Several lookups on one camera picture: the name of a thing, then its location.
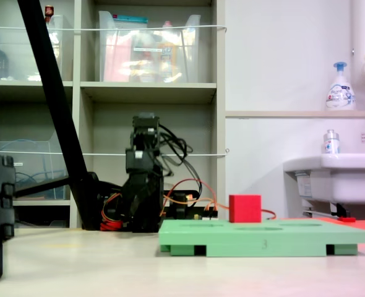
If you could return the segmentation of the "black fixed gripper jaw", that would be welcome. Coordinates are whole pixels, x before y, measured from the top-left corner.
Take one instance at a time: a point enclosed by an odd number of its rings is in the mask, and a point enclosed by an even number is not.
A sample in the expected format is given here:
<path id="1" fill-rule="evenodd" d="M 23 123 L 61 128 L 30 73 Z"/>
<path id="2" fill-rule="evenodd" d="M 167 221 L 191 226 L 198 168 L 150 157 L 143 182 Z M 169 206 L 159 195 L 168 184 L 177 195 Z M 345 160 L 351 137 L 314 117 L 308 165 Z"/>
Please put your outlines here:
<path id="1" fill-rule="evenodd" d="M 156 233 L 159 229 L 163 188 L 163 182 L 157 182 L 140 206 L 139 231 L 142 233 Z"/>

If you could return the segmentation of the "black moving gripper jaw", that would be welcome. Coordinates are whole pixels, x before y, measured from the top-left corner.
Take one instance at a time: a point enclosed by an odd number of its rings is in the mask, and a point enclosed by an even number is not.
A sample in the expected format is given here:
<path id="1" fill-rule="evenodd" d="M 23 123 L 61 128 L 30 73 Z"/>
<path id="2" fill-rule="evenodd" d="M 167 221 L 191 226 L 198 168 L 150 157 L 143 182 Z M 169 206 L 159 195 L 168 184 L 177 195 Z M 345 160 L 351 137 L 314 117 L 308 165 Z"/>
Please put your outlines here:
<path id="1" fill-rule="evenodd" d="M 130 231 L 142 230 L 140 205 L 143 201 L 143 183 L 125 182 L 121 190 L 121 219 Z"/>

